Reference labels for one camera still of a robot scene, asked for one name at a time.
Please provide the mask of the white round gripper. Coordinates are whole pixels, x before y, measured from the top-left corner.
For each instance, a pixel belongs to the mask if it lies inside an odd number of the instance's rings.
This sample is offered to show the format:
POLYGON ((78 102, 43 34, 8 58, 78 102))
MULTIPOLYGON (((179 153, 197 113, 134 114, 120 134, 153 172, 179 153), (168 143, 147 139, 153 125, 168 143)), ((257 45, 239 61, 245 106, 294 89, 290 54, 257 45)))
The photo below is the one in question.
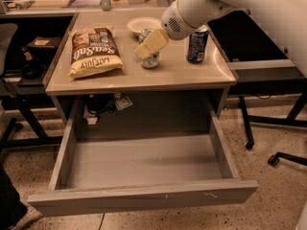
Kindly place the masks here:
POLYGON ((135 62, 150 58, 164 48, 169 37, 172 40, 182 40, 192 33, 192 28, 184 21, 178 8, 178 2, 172 5, 161 16, 161 27, 154 29, 136 48, 132 54, 135 62))

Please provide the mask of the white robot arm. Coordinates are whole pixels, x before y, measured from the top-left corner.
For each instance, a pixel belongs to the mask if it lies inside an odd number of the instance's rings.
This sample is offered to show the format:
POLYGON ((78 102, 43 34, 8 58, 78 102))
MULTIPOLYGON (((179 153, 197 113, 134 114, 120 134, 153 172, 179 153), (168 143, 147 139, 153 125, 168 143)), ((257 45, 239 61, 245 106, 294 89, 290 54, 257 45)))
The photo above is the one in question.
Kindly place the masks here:
POLYGON ((162 14, 161 27, 138 46, 132 58, 147 59, 169 40, 182 40, 233 9, 244 10, 307 76, 307 0, 176 0, 162 14))

